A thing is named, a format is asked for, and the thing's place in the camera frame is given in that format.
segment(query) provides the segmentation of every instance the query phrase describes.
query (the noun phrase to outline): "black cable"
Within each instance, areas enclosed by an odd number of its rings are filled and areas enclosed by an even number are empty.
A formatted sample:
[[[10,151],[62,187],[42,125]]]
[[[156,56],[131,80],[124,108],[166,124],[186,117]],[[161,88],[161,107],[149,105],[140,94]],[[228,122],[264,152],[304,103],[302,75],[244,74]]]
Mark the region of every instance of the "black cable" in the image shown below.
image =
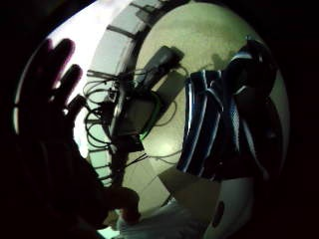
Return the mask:
[[[117,169],[116,172],[113,172],[113,173],[111,173],[111,174],[108,175],[108,176],[100,177],[99,179],[100,179],[100,180],[105,180],[105,179],[114,178],[115,176],[117,176],[117,175],[119,175],[120,173],[122,173],[127,167],[129,167],[129,166],[131,166],[131,165],[133,165],[133,164],[135,164],[135,163],[138,163],[138,162],[140,162],[140,161],[142,161],[142,160],[145,160],[145,159],[147,159],[147,158],[149,158],[149,157],[144,153],[144,154],[142,154],[141,156],[139,156],[138,158],[136,158],[135,160],[133,160],[132,162],[130,162],[129,164],[126,164],[125,166],[123,166],[123,167]]]

